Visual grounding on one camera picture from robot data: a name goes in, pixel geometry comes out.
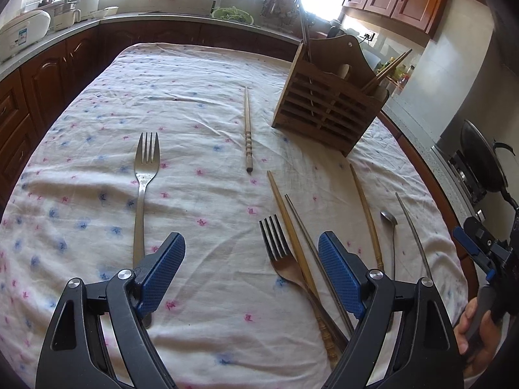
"bottle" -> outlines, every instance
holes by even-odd
[[[402,76],[402,78],[398,81],[398,84],[401,86],[401,87],[404,87],[407,82],[409,81],[409,78],[411,77],[411,75],[413,74],[413,71],[415,69],[415,66],[411,66],[409,67],[409,69],[407,70],[407,72],[404,74],[404,76]]]

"spoon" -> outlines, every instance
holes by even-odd
[[[396,221],[396,218],[394,217],[393,214],[391,214],[390,212],[388,212],[387,210],[381,210],[380,212],[380,215],[382,216],[383,219],[385,219],[386,222],[388,222],[388,224],[390,224],[392,226],[392,232],[391,232],[391,240],[392,240],[392,252],[393,252],[393,257],[391,259],[391,279],[394,280],[394,230],[396,228],[396,226],[398,225],[398,222]]]

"metal fork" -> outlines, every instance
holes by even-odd
[[[144,195],[146,187],[157,175],[160,165],[159,135],[155,133],[155,148],[151,156],[151,141],[153,133],[150,133],[150,149],[148,149],[148,134],[144,139],[144,153],[142,152],[142,141],[144,133],[141,133],[137,153],[135,155],[135,175],[139,181],[139,198],[135,214],[135,228],[133,229],[133,267],[144,258]]]
[[[272,220],[272,216],[268,217],[271,225],[269,226],[267,218],[260,221],[261,234],[263,235],[263,241],[265,242],[265,248],[267,249],[268,257],[271,260],[272,266],[276,270],[277,274],[283,279],[299,286],[302,288],[308,296],[308,299],[312,303],[312,305],[319,311],[323,322],[328,327],[328,331],[335,342],[339,351],[344,352],[346,346],[348,345],[348,339],[344,336],[339,327],[335,324],[333,319],[330,317],[328,312],[325,310],[319,299],[313,293],[313,291],[308,288],[305,280],[303,279],[303,273],[301,272],[301,268],[297,263],[297,260],[293,256],[292,252],[289,249],[289,246],[286,242],[283,230],[278,221],[278,216],[274,215],[274,219],[276,221],[276,227],[274,226],[274,221]]]

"rice cooker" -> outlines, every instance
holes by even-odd
[[[81,10],[81,20],[94,18],[94,12],[98,10],[99,0],[71,0],[76,2],[76,8]]]
[[[49,30],[50,15],[43,10],[24,13],[0,29],[0,63],[39,41]]]

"green vegetables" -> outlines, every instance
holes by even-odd
[[[245,23],[247,25],[252,25],[254,23],[254,19],[249,13],[244,12],[243,10],[240,10],[236,7],[217,8],[211,14],[211,16],[216,19],[229,20],[230,22]]]

